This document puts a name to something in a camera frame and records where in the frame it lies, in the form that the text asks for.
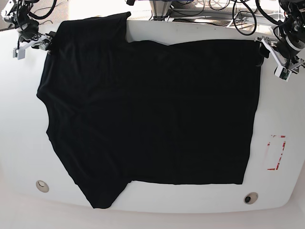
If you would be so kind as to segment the black t-shirt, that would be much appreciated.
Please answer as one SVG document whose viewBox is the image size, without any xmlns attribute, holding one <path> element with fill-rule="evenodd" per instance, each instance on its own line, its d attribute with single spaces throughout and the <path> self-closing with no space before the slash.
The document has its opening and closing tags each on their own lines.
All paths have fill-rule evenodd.
<svg viewBox="0 0 305 229">
<path fill-rule="evenodd" d="M 243 182 L 260 93 L 260 44 L 126 40 L 129 12 L 64 21 L 37 97 L 47 135 L 94 208 L 132 181 Z"/>
</svg>

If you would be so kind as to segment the red tape rectangle marking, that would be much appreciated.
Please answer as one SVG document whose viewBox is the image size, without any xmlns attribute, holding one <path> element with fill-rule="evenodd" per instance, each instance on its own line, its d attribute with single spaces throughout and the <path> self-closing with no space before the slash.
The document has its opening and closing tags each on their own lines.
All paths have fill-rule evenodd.
<svg viewBox="0 0 305 229">
<path fill-rule="evenodd" d="M 264 167 L 268 171 L 279 169 L 286 144 L 285 135 L 271 135 L 267 144 Z"/>
</svg>

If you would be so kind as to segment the right table grommet hole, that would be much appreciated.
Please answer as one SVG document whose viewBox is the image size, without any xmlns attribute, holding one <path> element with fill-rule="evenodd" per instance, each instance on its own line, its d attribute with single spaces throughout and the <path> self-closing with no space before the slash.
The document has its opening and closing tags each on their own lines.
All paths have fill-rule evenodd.
<svg viewBox="0 0 305 229">
<path fill-rule="evenodd" d="M 244 197 L 244 203 L 251 205 L 255 203 L 258 199 L 258 194 L 256 192 L 251 192 Z"/>
</svg>

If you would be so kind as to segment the table grommet hole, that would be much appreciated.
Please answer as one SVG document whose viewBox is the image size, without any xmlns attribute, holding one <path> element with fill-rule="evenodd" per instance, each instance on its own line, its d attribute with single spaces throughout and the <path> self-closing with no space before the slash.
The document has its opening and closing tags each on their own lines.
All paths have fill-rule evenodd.
<svg viewBox="0 0 305 229">
<path fill-rule="evenodd" d="M 48 184 L 42 180 L 36 181 L 36 187 L 40 192 L 43 192 L 43 193 L 47 193 L 50 190 Z"/>
<path fill-rule="evenodd" d="M 255 203 L 258 199 L 258 194 L 256 192 L 251 192 L 244 197 L 244 203 L 251 205 Z"/>
</svg>

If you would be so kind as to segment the left table grommet hole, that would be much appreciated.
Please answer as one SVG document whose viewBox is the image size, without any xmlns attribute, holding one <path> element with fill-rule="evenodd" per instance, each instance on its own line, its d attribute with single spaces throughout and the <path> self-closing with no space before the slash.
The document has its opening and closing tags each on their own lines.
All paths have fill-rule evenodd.
<svg viewBox="0 0 305 229">
<path fill-rule="evenodd" d="M 43 193 L 47 193 L 50 190 L 48 184 L 42 180 L 36 181 L 36 187 L 40 192 L 43 192 Z"/>
</svg>

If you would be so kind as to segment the aluminium frame stand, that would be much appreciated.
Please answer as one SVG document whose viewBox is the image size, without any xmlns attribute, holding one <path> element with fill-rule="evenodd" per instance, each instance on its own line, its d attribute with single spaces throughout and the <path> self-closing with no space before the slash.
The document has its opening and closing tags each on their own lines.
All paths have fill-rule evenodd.
<svg viewBox="0 0 305 229">
<path fill-rule="evenodd" d="M 172 0 L 150 0 L 152 18 L 154 21 L 164 21 Z"/>
</svg>

